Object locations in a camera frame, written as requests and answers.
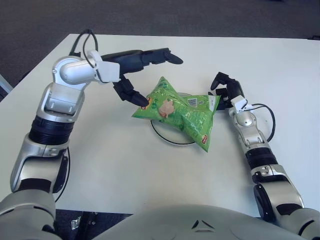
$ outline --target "barcode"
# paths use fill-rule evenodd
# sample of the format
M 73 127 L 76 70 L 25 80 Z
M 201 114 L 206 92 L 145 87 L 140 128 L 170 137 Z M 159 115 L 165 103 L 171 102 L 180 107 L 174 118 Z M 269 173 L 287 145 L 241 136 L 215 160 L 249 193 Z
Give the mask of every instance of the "barcode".
M 198 106 L 198 99 L 197 98 L 189 98 L 188 104 L 192 107 L 197 107 Z

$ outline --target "silver robot arm segment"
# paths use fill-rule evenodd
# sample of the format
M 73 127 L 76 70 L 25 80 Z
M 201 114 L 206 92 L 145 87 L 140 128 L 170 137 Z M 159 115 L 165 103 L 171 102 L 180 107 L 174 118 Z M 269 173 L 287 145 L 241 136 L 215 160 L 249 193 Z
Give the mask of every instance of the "silver robot arm segment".
M 229 115 L 239 133 L 238 140 L 256 184 L 254 197 L 261 218 L 306 239 L 318 239 L 320 213 L 304 207 L 299 192 L 283 166 L 278 164 L 266 137 L 258 129 L 256 116 L 248 111 L 253 107 L 248 104 L 243 93 L 231 98 Z
M 54 234 L 56 206 L 52 193 L 65 183 L 65 152 L 85 100 L 84 90 L 92 81 L 105 84 L 120 80 L 119 64 L 101 64 L 97 55 L 96 51 L 88 53 L 93 68 L 76 56 L 63 57 L 54 64 L 53 82 L 42 95 L 11 173 L 12 193 L 0 202 L 1 239 L 60 239 Z

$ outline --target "red logo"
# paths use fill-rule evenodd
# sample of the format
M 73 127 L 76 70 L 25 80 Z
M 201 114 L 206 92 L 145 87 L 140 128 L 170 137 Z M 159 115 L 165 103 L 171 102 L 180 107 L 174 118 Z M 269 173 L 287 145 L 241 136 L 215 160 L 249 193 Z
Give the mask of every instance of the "red logo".
M 207 139 L 208 139 L 208 136 L 204 135 L 203 138 L 202 138 L 202 143 L 206 144 Z

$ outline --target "robotic hand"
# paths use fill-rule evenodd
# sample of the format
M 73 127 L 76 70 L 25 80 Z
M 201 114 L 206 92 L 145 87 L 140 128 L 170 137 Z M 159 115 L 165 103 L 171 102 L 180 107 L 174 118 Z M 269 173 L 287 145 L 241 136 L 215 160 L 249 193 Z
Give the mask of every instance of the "robotic hand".
M 135 73 L 144 69 L 145 66 L 152 64 L 161 64 L 169 62 L 172 64 L 182 64 L 183 61 L 173 55 L 169 48 L 162 48 L 157 50 L 141 51 L 131 50 L 118 52 L 102 56 L 103 61 L 120 64 L 120 81 L 114 82 L 114 89 L 119 97 L 124 101 L 145 107 L 149 104 L 148 100 L 142 96 L 138 91 L 134 90 L 131 82 L 125 78 L 126 73 Z

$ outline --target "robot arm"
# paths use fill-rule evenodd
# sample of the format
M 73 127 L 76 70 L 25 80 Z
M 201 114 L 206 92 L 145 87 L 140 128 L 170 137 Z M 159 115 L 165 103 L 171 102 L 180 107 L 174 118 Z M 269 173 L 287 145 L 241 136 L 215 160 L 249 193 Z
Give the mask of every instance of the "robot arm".
M 306 239 L 320 235 L 320 213 L 304 208 L 303 200 L 288 177 L 283 166 L 278 164 L 264 134 L 257 128 L 257 119 L 250 111 L 240 83 L 219 72 L 211 90 L 219 84 L 226 88 L 217 89 L 217 95 L 227 98 L 220 108 L 230 108 L 231 121 L 239 133 L 238 139 L 251 168 L 254 197 L 263 220 L 274 223 Z
M 56 207 L 52 193 L 59 192 L 65 183 L 69 136 L 85 100 L 84 90 L 90 82 L 121 83 L 125 73 L 143 69 L 138 67 L 139 63 L 142 66 L 147 66 L 148 62 L 182 63 L 168 48 L 134 52 L 134 55 L 115 53 L 113 59 L 104 56 L 103 60 L 93 50 L 88 52 L 87 59 L 66 56 L 54 64 L 53 82 L 44 90 L 31 130 L 23 140 L 11 173 L 12 193 L 0 202 L 1 239 L 60 239 L 53 234 Z M 132 61 L 136 65 L 128 71 Z M 143 101 L 135 100 L 138 92 L 133 87 L 122 91 L 131 96 L 126 100 L 145 106 Z

